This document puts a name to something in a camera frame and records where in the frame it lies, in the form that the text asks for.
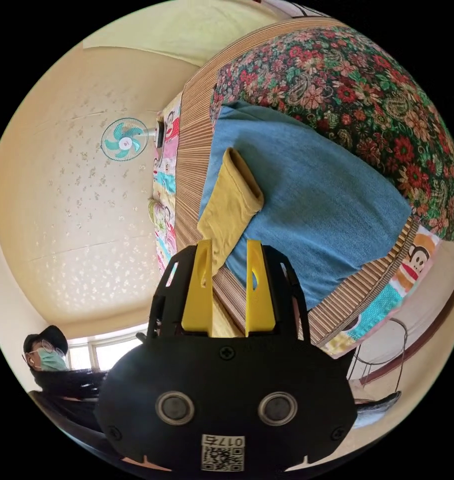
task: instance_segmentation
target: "window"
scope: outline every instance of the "window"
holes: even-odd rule
[[[110,370],[120,358],[141,344],[135,335],[138,332],[146,333],[147,327],[148,324],[143,324],[102,335],[69,340],[65,359],[67,366],[75,370],[85,368]]]
[[[140,344],[141,341],[139,339],[133,338],[120,343],[98,346],[95,350],[99,368],[101,370],[110,370],[126,353]]]
[[[69,350],[69,366],[71,369],[82,370],[92,368],[88,346],[75,346]]]

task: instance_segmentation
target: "bamboo mat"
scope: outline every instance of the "bamboo mat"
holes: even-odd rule
[[[257,30],[228,46],[185,85],[180,114],[180,135],[176,167],[177,248],[201,240],[197,231],[198,212],[212,143],[209,107],[218,70],[248,50],[278,36],[306,28],[345,26],[332,18],[298,18]],[[335,337],[389,282],[406,256],[418,224],[411,218],[405,224],[388,256],[365,265],[310,311],[312,343],[321,347]],[[214,292],[226,312],[245,331],[245,289],[233,274],[222,267],[214,277]]]

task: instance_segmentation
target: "eyeglasses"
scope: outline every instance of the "eyeglasses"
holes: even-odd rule
[[[42,347],[39,347],[39,348],[43,348],[48,354],[49,353],[51,354],[52,352],[57,352],[61,357],[65,356],[64,352],[61,349],[54,348],[47,340],[42,340],[41,345]],[[28,353],[32,354],[37,351],[38,351],[38,348]]]

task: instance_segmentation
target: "wall fan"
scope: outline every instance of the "wall fan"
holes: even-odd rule
[[[102,135],[100,146],[111,160],[126,162],[138,157],[145,149],[149,132],[143,122],[135,118],[121,118],[111,123]]]

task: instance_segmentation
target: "face mask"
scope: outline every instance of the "face mask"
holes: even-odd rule
[[[48,352],[44,348],[38,349],[38,356],[40,357],[40,368],[47,372],[57,372],[67,370],[65,360],[56,352]]]

